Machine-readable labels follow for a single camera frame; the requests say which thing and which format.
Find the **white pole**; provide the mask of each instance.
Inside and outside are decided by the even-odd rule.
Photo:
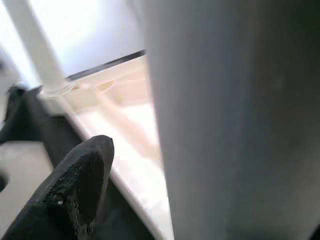
[[[53,96],[70,89],[58,61],[27,0],[2,0],[23,45],[43,83],[43,95]]]

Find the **white cylindrical post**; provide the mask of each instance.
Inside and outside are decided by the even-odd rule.
[[[42,93],[51,97],[68,90],[70,84],[65,81],[29,2],[27,0],[2,0],[2,2],[43,83]]]

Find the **white rod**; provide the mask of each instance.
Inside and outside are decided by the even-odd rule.
[[[2,0],[2,2],[43,83],[44,94],[55,95],[66,91],[69,84],[64,79],[58,61],[29,2],[27,0]]]

